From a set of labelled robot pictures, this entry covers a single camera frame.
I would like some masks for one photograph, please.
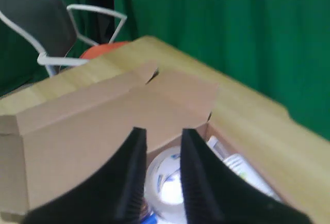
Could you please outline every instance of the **orange seat cushion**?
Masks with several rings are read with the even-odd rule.
[[[89,49],[87,49],[80,58],[82,59],[94,59],[95,57],[99,55],[103,55],[111,50],[115,50],[125,44],[128,44],[129,42],[114,42],[114,43],[107,43],[107,44],[101,44],[97,46],[93,46]]]

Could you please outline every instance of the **chair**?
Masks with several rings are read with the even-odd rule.
[[[119,18],[109,44],[99,45],[83,36],[77,29],[72,10],[83,10]],[[38,64],[44,65],[49,76],[56,74],[55,66],[80,66],[88,62],[83,58],[65,57],[77,39],[93,46],[86,51],[86,58],[97,56],[125,43],[113,43],[127,16],[114,10],[73,4],[66,6],[63,0],[0,0],[0,19],[24,37],[39,52]]]

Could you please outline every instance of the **wooden table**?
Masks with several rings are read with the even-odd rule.
[[[218,82],[220,96],[212,115],[224,135],[258,163],[258,169],[266,171],[316,224],[329,223],[330,143],[294,123],[283,106],[153,37],[140,38],[1,99],[0,114],[18,113],[148,60],[156,60],[160,71],[176,68]]]

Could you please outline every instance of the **box flap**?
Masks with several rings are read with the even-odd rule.
[[[16,116],[0,116],[0,135],[19,134]]]
[[[147,89],[208,119],[218,95],[218,84],[204,81],[192,74],[175,70],[162,71]]]
[[[89,177],[116,152],[133,126],[147,129],[148,151],[153,151],[177,137],[183,127],[203,124],[211,105],[206,96],[212,98],[216,87],[190,75],[170,71],[164,74],[155,77],[161,80],[152,87],[135,87],[110,101],[26,133],[30,207],[64,194]]]
[[[156,63],[150,61],[131,72],[106,79],[18,113],[20,133],[27,134],[116,98],[132,87],[146,84],[156,72]]]
[[[28,210],[24,148],[19,135],[0,135],[0,211]]]

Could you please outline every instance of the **green curtain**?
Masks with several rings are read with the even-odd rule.
[[[64,0],[67,4],[90,4],[90,0]],[[97,29],[91,24],[95,16],[86,12],[74,13],[79,30],[95,39]],[[22,37],[0,21],[0,96],[25,83],[48,77],[44,67],[37,64],[38,54]],[[79,57],[88,47],[78,42],[69,56]]]
[[[330,0],[114,0],[153,35],[284,104],[330,139]]]

